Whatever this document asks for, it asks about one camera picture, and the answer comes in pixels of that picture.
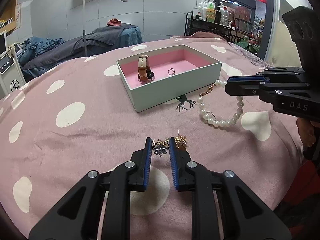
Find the person right hand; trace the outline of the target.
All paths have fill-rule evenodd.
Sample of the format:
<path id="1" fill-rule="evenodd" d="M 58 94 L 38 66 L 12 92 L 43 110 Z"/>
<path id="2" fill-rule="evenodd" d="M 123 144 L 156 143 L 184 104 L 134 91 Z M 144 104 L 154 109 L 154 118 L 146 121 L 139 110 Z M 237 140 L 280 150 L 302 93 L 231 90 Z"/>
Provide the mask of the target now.
<path id="1" fill-rule="evenodd" d="M 314 121 L 308 121 L 303 118 L 297 118 L 296 125 L 298 127 L 298 134 L 305 147 L 311 147 L 316 142 L 314 129 L 320 124 Z"/>

